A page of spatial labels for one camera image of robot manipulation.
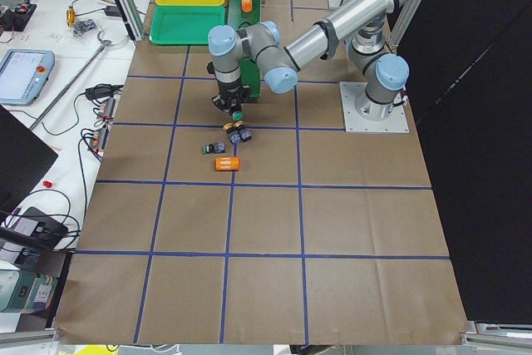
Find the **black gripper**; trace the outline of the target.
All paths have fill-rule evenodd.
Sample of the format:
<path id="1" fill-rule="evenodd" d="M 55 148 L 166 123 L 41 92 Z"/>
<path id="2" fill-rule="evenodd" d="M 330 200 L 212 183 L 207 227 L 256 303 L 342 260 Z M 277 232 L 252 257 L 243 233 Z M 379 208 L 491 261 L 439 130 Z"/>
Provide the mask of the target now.
<path id="1" fill-rule="evenodd" d="M 242 105 L 247 101 L 251 93 L 248 85 L 227 86 L 219 84 L 219 94 L 211 101 L 221 111 L 227 113 L 241 113 Z"/>

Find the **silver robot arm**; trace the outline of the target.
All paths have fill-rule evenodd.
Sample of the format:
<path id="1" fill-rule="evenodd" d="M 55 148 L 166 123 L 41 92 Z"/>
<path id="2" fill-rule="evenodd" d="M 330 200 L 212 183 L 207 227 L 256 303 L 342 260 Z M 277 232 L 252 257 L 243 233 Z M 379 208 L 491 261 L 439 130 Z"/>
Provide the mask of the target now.
<path id="1" fill-rule="evenodd" d="M 213 104 L 231 116 L 240 117 L 250 89 L 241 79 L 240 63 L 251 60 L 263 73 L 270 89 L 282 94 L 298 82 L 298 72 L 316 59 L 332 58 L 338 45 L 349 40 L 348 56 L 369 80 L 367 99 L 389 105 L 398 86 L 378 74 L 386 55 L 382 28 L 386 14 L 395 12 L 408 0 L 343 0 L 341 6 L 315 22 L 304 34 L 280 45 L 280 34 L 272 21 L 235 29 L 218 25 L 210 29 L 207 66 L 218 82 Z"/>

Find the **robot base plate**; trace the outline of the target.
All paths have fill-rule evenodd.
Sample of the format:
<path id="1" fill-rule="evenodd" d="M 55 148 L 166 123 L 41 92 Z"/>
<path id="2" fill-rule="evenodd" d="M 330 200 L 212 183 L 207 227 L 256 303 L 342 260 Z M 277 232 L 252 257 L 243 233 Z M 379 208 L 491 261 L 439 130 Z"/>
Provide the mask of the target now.
<path id="1" fill-rule="evenodd" d="M 363 134 L 407 134 L 410 132 L 404 106 L 395 104 L 396 98 L 388 105 L 372 102 L 366 93 L 366 82 L 341 81 L 340 97 L 345 131 Z"/>

